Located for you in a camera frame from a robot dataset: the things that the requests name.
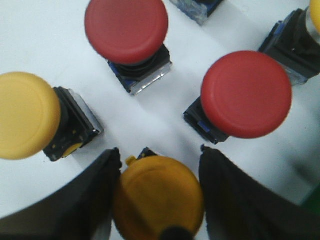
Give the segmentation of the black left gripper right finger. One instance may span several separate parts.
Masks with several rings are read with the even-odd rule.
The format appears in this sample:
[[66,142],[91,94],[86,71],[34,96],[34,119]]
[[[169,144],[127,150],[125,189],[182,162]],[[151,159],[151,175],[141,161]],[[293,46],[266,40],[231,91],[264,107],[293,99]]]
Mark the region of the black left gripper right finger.
[[199,181],[211,240],[318,240],[320,217],[264,187],[217,149],[201,146]]

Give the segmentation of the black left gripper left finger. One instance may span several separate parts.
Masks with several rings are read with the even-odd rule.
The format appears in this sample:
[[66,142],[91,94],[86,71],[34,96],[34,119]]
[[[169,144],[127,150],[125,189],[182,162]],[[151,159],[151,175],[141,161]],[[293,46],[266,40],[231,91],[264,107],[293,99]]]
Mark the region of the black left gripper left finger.
[[113,193],[121,175],[118,148],[105,150],[70,183],[0,220],[2,240],[108,240]]

